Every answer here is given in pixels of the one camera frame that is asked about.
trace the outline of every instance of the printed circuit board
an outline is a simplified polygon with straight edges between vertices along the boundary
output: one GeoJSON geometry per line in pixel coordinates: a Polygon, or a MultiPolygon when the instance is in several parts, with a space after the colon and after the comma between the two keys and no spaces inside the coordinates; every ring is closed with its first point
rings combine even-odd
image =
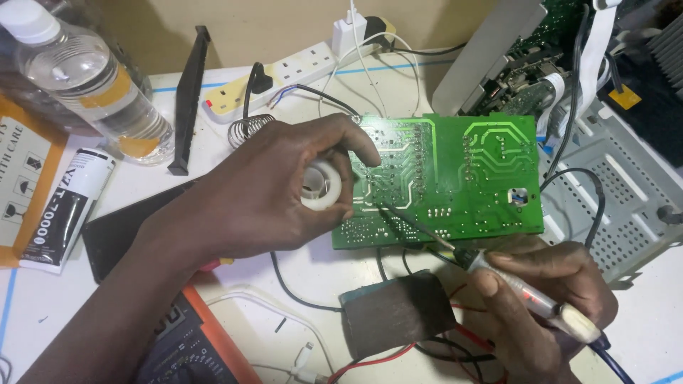
{"type": "Polygon", "coordinates": [[[360,125],[382,165],[351,154],[355,215],[332,232],[334,249],[431,240],[383,202],[447,240],[543,232],[533,117],[364,116],[360,125]]]}

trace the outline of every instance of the white desk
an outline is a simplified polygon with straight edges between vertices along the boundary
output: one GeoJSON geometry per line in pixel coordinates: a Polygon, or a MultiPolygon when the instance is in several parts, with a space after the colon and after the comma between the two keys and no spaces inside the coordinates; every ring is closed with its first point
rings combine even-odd
{"type": "MultiPolygon", "coordinates": [[[[420,66],[426,80],[422,106],[418,115],[431,112],[428,97],[448,69],[453,57],[427,58],[420,66]]],[[[413,70],[405,58],[387,54],[366,59],[371,75],[379,87],[389,114],[409,116],[415,108],[416,91],[413,70]],[[386,65],[399,65],[399,69],[386,65]]],[[[370,82],[359,63],[344,68],[332,82],[328,93],[338,97],[360,112],[377,113],[378,104],[370,82]]],[[[206,71],[204,90],[231,81],[248,73],[250,68],[227,68],[206,71]]],[[[169,121],[173,121],[175,86],[180,74],[152,77],[156,89],[154,104],[169,121]]],[[[321,89],[324,80],[313,86],[321,89]]],[[[307,94],[286,96],[272,111],[277,119],[295,123],[318,116],[316,100],[307,94]]],[[[338,111],[324,105],[323,113],[338,111]]],[[[225,140],[227,126],[210,122],[199,109],[196,136],[190,159],[190,176],[171,176],[165,166],[139,167],[121,163],[102,195],[93,217],[127,206],[145,197],[198,177],[220,163],[230,152],[225,140]],[[219,134],[212,131],[213,126],[219,134]]],[[[71,137],[57,174],[61,174],[73,152],[81,146],[94,146],[98,140],[71,137]]],[[[399,251],[388,251],[385,268],[389,277],[405,275],[399,251]]],[[[634,288],[618,292],[619,315],[607,329],[613,343],[612,356],[630,373],[636,383],[652,383],[683,370],[683,249],[672,248],[643,268],[643,275],[634,288]]],[[[360,286],[380,281],[374,250],[333,251],[329,234],[321,236],[303,248],[280,252],[284,280],[293,292],[314,303],[338,305],[337,296],[360,286]]],[[[414,255],[408,259],[413,270],[430,268],[442,278],[446,289],[462,282],[462,274],[429,255],[414,255]]],[[[194,278],[204,299],[249,285],[263,297],[288,308],[314,323],[321,330],[332,351],[335,368],[347,364],[351,358],[346,348],[339,314],[299,305],[280,288],[268,255],[237,260],[233,265],[221,266],[212,273],[194,278]]],[[[11,383],[35,361],[59,330],[71,319],[95,290],[87,254],[79,241],[61,276],[19,269],[0,271],[0,352],[14,364],[11,383]]],[[[308,341],[316,343],[307,368],[328,375],[324,355],[312,332],[288,321],[282,329],[274,330],[282,317],[247,301],[224,301],[212,307],[217,318],[233,337],[247,359],[268,362],[276,366],[291,366],[296,354],[308,341]]],[[[584,383],[616,383],[609,369],[591,353],[584,351],[573,362],[574,371],[584,383]]],[[[284,383],[282,372],[257,368],[264,382],[284,383]]],[[[497,379],[494,374],[487,380],[497,379]]],[[[340,382],[346,383],[469,383],[456,364],[429,359],[411,351],[400,360],[349,371],[340,382]]]]}

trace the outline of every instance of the power strip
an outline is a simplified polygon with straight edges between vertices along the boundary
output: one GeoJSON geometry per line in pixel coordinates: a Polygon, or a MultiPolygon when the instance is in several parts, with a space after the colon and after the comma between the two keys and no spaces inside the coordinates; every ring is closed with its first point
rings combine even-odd
{"type": "MultiPolygon", "coordinates": [[[[367,56],[380,47],[379,44],[361,46],[361,54],[367,56]]],[[[344,58],[339,67],[347,66],[358,59],[358,53],[356,51],[351,52],[344,58]]],[[[273,78],[273,87],[262,94],[252,94],[249,99],[249,109],[253,111],[263,107],[284,87],[294,84],[309,85],[325,77],[332,72],[338,61],[339,58],[332,52],[331,40],[328,40],[275,63],[266,64],[264,69],[266,74],[273,78]]],[[[206,92],[201,106],[211,120],[218,124],[230,124],[242,117],[248,80],[249,75],[245,75],[222,87],[206,92]]]]}

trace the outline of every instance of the multimeter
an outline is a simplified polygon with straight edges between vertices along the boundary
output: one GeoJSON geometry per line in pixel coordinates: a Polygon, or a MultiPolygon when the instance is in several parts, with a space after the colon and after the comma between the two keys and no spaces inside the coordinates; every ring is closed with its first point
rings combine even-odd
{"type": "MultiPolygon", "coordinates": [[[[99,217],[81,231],[95,282],[111,272],[152,213],[198,179],[99,217]]],[[[138,369],[136,384],[262,384],[196,289],[186,286],[154,330],[154,345],[138,369]]]]}
{"type": "Polygon", "coordinates": [[[154,330],[136,384],[260,384],[261,380],[192,286],[154,330]]]}

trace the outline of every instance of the hand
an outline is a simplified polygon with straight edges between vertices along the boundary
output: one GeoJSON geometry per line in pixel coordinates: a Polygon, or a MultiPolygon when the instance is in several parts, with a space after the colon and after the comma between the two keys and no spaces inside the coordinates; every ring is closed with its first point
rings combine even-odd
{"type": "Polygon", "coordinates": [[[197,268],[218,257],[299,248],[353,215],[348,150],[368,167],[380,165],[372,139],[344,114],[295,125],[270,122],[148,218],[135,242],[170,242],[197,268]],[[318,156],[337,169],[342,188],[336,204],[316,212],[301,204],[301,186],[304,169],[318,156]]]}
{"type": "MultiPolygon", "coordinates": [[[[600,329],[617,316],[617,299],[604,282],[598,265],[580,243],[549,247],[530,236],[491,251],[491,265],[513,273],[559,303],[570,303],[600,329]]],[[[492,315],[490,338],[495,354],[512,378],[530,383],[578,383],[569,361],[584,346],[535,320],[512,289],[488,269],[478,269],[471,283],[481,293],[492,315]]]]}

